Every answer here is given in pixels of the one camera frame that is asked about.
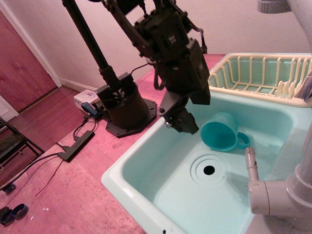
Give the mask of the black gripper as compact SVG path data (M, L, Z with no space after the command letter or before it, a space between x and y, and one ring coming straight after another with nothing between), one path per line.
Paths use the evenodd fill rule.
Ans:
M134 28L150 43L155 56L154 88L167 91L157 113L167 127L179 133L195 134L199 127L185 108L190 96L194 104L210 104L209 69L196 39L188 37L192 29L186 14L153 11L136 22Z

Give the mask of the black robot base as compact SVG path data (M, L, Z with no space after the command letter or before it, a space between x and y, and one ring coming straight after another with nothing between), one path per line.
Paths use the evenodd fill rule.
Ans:
M157 104L141 96L130 73L122 74L117 80L115 92L104 85L96 90L96 95L103 104L106 131L121 138L143 131L156 118Z

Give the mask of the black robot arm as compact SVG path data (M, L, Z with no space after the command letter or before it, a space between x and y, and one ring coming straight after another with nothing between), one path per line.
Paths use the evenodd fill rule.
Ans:
M78 5L73 0L63 1L86 45L92 53L105 85L96 90L101 105L82 105L92 116L107 121L106 130L117 137L141 132L156 116L164 118L167 126L178 132L194 134L198 131L195 118L186 109L189 101L193 104L208 105L210 75L204 55L207 46L204 39L189 37L194 30L203 34L181 10L174 0L154 1L154 10L144 12L134 23L127 19L133 10L145 10L142 0L99 0L112 15L105 25L112 39L109 45L120 50L129 40L139 55L153 66L154 88L164 90L160 105L144 99L131 73L117 76L107 62Z

